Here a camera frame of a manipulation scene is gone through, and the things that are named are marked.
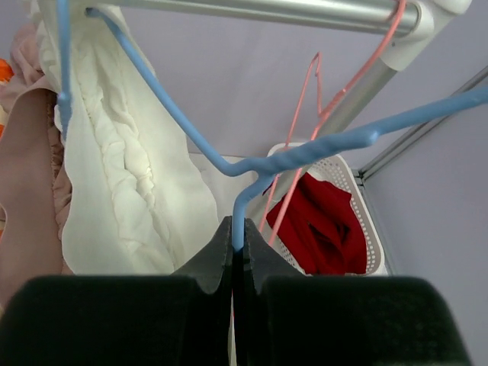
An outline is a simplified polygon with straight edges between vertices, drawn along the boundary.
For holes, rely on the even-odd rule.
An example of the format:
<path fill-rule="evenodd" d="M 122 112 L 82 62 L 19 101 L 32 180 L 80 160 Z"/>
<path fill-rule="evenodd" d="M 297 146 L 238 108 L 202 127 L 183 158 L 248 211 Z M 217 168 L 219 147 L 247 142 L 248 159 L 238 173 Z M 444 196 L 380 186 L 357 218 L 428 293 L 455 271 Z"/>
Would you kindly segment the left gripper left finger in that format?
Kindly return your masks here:
<path fill-rule="evenodd" d="M 230 291 L 233 272 L 231 229 L 232 217 L 225 217 L 209 243 L 173 275 L 196 280 L 205 294 L 215 294 L 219 290 Z"/>

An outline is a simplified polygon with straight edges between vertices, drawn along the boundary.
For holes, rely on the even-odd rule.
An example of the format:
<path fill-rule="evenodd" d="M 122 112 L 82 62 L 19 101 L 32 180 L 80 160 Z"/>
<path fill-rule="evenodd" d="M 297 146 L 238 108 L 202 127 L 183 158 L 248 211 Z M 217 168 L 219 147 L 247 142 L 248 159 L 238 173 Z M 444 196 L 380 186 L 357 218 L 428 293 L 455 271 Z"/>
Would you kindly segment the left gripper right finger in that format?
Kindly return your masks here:
<path fill-rule="evenodd" d="M 242 259 L 246 288 L 260 294 L 271 277 L 304 276 L 267 244 L 251 219 L 245 219 L 244 229 Z"/>

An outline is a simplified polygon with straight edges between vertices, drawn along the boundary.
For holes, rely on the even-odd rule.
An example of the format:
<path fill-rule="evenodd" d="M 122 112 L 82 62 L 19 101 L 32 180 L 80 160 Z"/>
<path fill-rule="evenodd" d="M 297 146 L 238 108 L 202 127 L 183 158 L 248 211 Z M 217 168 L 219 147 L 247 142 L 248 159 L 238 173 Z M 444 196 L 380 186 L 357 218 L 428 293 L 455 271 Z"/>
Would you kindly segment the red skirt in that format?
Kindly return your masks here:
<path fill-rule="evenodd" d="M 298 181 L 278 238 L 306 274 L 366 273 L 366 242 L 351 198 L 350 193 L 308 173 Z"/>

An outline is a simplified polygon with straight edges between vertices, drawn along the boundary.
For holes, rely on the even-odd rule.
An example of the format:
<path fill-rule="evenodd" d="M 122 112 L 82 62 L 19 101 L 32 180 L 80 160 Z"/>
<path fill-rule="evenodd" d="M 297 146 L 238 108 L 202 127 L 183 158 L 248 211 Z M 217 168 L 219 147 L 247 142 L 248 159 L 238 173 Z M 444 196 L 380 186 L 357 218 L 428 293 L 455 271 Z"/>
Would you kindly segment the white skirt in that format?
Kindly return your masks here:
<path fill-rule="evenodd" d="M 72 116 L 64 166 L 72 199 L 63 257 L 78 275 L 170 274 L 212 238 L 217 206 L 185 133 L 106 25 L 71 5 Z"/>

